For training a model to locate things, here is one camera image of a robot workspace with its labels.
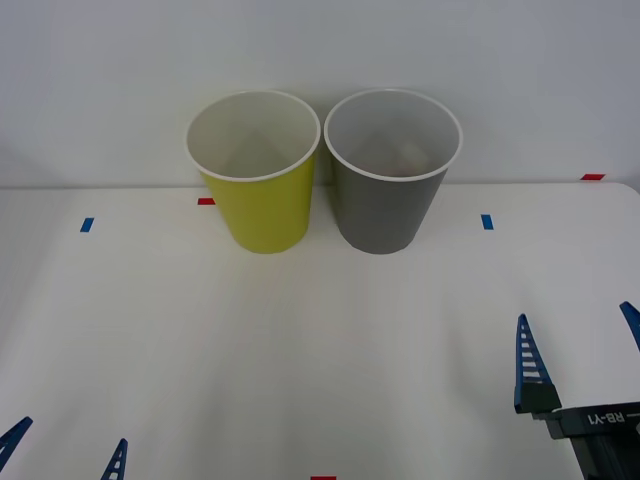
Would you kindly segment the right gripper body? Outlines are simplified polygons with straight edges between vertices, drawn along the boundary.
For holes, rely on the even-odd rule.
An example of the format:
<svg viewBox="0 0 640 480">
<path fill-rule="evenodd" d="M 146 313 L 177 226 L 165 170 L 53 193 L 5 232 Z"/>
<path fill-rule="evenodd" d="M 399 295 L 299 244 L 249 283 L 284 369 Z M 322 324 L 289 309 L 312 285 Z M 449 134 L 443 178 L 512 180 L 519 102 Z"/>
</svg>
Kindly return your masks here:
<svg viewBox="0 0 640 480">
<path fill-rule="evenodd" d="M 547 427 L 570 440 L 584 479 L 639 478 L 638 402 L 558 410 Z"/>
</svg>

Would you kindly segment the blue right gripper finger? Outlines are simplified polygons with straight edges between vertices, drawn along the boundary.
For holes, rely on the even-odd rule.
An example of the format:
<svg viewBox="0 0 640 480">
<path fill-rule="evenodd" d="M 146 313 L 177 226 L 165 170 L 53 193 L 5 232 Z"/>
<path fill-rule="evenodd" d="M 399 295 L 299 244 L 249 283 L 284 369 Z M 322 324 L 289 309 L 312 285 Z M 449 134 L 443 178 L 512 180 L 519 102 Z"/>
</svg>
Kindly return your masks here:
<svg viewBox="0 0 640 480">
<path fill-rule="evenodd" d="M 515 351 L 516 413 L 545 415 L 560 409 L 562 404 L 559 394 L 541 357 L 525 314 L 518 317 Z"/>
<path fill-rule="evenodd" d="M 640 311 L 628 301 L 620 304 L 620 310 L 626 319 L 636 345 L 640 346 Z"/>
</svg>

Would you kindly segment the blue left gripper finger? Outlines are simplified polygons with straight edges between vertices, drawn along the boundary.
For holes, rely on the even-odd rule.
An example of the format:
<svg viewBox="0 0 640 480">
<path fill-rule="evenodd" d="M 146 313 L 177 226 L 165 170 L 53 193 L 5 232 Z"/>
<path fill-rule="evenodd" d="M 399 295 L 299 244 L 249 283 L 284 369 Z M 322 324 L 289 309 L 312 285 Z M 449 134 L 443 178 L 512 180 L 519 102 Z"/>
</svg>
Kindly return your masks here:
<svg viewBox="0 0 640 480">
<path fill-rule="evenodd" d="M 29 416 L 25 416 L 1 436 L 1 461 L 7 461 L 11 457 L 17 445 L 32 424 L 33 420 Z"/>
<path fill-rule="evenodd" d="M 125 438 L 122 438 L 117 444 L 117 447 L 101 476 L 101 480 L 124 480 L 127 452 L 128 441 Z"/>
</svg>

